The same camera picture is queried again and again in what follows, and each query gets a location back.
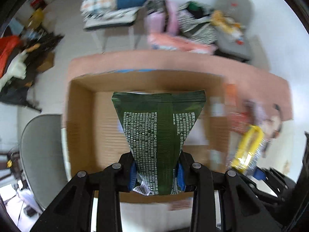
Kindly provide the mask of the pink suitcase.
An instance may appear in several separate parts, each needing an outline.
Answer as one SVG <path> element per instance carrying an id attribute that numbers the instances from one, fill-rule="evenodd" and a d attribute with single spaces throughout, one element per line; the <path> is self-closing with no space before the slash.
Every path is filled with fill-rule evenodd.
<path id="1" fill-rule="evenodd" d="M 177 4 L 171 0 L 149 0 L 146 3 L 145 27 L 147 33 L 167 33 L 176 36 L 179 33 L 177 22 Z"/>

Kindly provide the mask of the red plastic bag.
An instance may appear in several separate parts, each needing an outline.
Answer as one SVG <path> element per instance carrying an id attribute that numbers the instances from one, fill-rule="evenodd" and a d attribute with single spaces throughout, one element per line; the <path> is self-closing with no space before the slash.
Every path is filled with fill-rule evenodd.
<path id="1" fill-rule="evenodd" d="M 16 36 L 7 36 L 0 38 L 1 59 L 0 59 L 0 76 L 1 78 L 7 72 L 10 57 L 14 50 L 18 50 L 23 45 L 21 39 Z"/>

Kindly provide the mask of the pink folded blanket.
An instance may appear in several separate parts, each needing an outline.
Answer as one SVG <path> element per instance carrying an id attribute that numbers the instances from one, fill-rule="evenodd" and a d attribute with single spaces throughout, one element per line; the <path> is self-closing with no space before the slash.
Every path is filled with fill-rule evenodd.
<path id="1" fill-rule="evenodd" d="M 189 39 L 170 36 L 169 34 L 151 33 L 148 35 L 148 44 L 155 50 L 170 50 L 181 52 L 192 52 L 213 55 L 217 50 L 215 44 L 200 44 Z"/>

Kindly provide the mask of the green snack bag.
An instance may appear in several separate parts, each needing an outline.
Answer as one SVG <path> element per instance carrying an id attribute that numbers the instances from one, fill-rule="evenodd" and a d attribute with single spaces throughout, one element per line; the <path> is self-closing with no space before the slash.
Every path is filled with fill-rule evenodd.
<path id="1" fill-rule="evenodd" d="M 150 195 L 180 193 L 177 162 L 204 108 L 205 92 L 115 92 L 112 102 L 137 165 L 142 192 Z"/>

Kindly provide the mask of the grey cushioned chair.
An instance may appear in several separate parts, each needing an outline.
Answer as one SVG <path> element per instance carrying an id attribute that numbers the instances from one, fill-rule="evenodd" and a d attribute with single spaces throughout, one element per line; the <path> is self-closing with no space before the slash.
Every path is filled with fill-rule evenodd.
<path id="1" fill-rule="evenodd" d="M 216 30 L 217 53 L 241 62 L 252 59 L 252 50 L 246 37 L 253 16 L 251 0 L 216 0 L 212 24 Z"/>

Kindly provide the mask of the black white patterned bag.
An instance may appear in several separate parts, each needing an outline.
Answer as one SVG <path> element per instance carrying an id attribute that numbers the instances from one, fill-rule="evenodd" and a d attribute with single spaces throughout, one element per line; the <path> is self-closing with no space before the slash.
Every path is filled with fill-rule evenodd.
<path id="1" fill-rule="evenodd" d="M 216 30 L 211 24 L 212 6 L 188 1 L 177 8 L 177 23 L 180 35 L 200 44 L 214 44 Z"/>

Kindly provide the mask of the yellow silver scrub sponge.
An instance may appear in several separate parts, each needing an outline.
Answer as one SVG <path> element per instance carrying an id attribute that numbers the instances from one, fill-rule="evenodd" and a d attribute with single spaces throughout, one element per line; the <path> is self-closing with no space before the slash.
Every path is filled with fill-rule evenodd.
<path id="1" fill-rule="evenodd" d="M 244 175 L 253 175 L 265 145 L 264 137 L 264 132 L 259 126 L 250 125 L 241 138 L 229 167 Z"/>

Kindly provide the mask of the lavender cloth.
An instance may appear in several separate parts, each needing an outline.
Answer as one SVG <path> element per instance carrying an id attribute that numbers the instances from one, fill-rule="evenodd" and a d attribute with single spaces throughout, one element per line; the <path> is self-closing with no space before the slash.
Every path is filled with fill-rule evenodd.
<path id="1" fill-rule="evenodd" d="M 248 109 L 251 122 L 254 125 L 260 126 L 266 120 L 267 115 L 261 103 L 254 100 L 245 100 L 244 106 Z"/>

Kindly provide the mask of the pink cat rug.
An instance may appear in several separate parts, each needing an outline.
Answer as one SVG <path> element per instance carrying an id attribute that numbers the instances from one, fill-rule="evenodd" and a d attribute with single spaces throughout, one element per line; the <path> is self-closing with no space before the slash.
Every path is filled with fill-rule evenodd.
<path id="1" fill-rule="evenodd" d="M 151 79 L 155 89 L 173 85 L 178 90 L 197 90 L 216 83 L 235 84 L 240 100 L 261 102 L 267 114 L 281 108 L 283 120 L 293 118 L 287 80 L 263 69 L 215 55 L 164 50 L 134 50 L 87 55 L 73 59 L 67 84 L 79 81 L 90 90 L 146 90 Z"/>

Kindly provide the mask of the cardboard box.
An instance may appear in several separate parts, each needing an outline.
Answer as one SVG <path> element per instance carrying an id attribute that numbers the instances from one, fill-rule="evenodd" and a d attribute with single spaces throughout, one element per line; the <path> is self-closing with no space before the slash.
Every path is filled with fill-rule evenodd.
<path id="1" fill-rule="evenodd" d="M 183 196 L 179 156 L 224 173 L 229 128 L 223 80 L 207 73 L 130 71 L 85 75 L 69 83 L 65 128 L 72 175 L 96 173 L 130 152 L 138 193 L 122 202 Z"/>

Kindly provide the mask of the white frame chair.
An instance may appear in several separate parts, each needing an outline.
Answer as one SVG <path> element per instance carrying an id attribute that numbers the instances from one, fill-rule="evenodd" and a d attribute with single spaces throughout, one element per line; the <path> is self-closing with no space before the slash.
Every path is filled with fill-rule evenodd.
<path id="1" fill-rule="evenodd" d="M 103 15 L 88 15 L 84 19 L 83 30 L 90 32 L 96 46 L 105 52 L 107 43 L 105 31 L 110 28 L 128 28 L 130 48 L 135 50 L 137 46 L 135 24 L 141 9 L 142 7 L 131 7 L 114 10 Z"/>

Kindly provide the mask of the yellow snack bags on chair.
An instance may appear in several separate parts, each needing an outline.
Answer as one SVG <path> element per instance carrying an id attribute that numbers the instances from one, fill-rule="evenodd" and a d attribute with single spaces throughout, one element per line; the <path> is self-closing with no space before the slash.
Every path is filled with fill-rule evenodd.
<path id="1" fill-rule="evenodd" d="M 222 33 L 228 41 L 238 45 L 244 44 L 242 25 L 235 22 L 231 17 L 225 16 L 222 11 L 213 11 L 211 15 L 211 24 Z"/>

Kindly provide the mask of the white goose plush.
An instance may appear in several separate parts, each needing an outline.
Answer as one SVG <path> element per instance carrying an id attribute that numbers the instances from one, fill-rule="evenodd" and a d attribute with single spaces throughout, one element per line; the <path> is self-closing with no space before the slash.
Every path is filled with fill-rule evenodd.
<path id="1" fill-rule="evenodd" d="M 17 54 L 16 57 L 10 62 L 7 68 L 7 72 L 1 77 L 1 89 L 12 79 L 25 79 L 26 77 L 26 65 L 24 64 L 28 53 L 38 49 L 40 44 L 34 44 L 32 47 L 25 49 L 23 52 Z"/>

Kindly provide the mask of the orange snack bag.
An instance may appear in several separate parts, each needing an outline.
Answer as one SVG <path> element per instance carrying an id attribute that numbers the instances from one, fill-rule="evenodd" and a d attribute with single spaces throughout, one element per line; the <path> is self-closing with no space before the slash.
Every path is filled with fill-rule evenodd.
<path id="1" fill-rule="evenodd" d="M 237 107 L 238 93 L 237 86 L 235 84 L 225 84 L 225 105 L 231 107 Z"/>

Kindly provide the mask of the grey office chair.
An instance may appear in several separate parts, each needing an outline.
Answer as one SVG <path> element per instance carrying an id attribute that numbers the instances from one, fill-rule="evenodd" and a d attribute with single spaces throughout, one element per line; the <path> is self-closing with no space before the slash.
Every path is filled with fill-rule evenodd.
<path id="1" fill-rule="evenodd" d="M 20 158 L 35 201 L 46 209 L 68 182 L 61 141 L 61 115 L 38 115 L 20 139 Z"/>

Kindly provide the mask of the red snack bag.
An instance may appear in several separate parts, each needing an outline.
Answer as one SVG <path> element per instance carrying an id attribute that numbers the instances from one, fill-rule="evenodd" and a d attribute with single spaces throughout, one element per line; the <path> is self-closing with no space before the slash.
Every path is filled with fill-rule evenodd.
<path id="1" fill-rule="evenodd" d="M 229 113 L 228 121 L 230 130 L 239 134 L 244 134 L 250 125 L 249 113 Z"/>

